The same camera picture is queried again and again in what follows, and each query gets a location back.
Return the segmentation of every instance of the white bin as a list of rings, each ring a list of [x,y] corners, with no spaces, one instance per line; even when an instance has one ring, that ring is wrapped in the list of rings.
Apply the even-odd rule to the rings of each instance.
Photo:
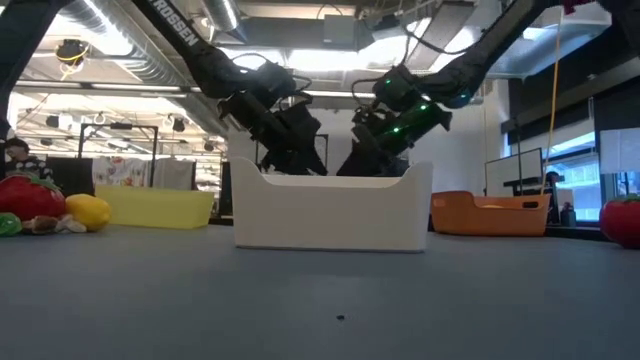
[[[402,178],[262,175],[231,159],[238,247],[422,252],[433,166]]]

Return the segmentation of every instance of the yellow bin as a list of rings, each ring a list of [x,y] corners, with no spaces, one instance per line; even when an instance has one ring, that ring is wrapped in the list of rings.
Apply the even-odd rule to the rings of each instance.
[[[214,194],[202,191],[96,186],[111,206],[110,224],[195,229],[209,224]]]

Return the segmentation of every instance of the yellow lemon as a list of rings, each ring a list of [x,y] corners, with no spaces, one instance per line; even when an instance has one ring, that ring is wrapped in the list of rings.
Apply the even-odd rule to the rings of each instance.
[[[67,213],[87,227],[87,231],[100,231],[111,219],[111,207],[106,201],[86,194],[71,195],[66,200]]]

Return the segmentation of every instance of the orange basket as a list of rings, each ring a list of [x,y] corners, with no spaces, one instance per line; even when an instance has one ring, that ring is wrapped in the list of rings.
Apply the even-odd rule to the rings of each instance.
[[[435,230],[479,236],[543,236],[550,195],[474,197],[467,191],[431,196]]]

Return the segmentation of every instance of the gray surface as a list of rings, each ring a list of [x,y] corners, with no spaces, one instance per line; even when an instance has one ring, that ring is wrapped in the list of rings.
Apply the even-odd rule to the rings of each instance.
[[[640,356],[640,252],[614,244],[354,254],[235,249],[232,232],[0,241],[0,359]]]

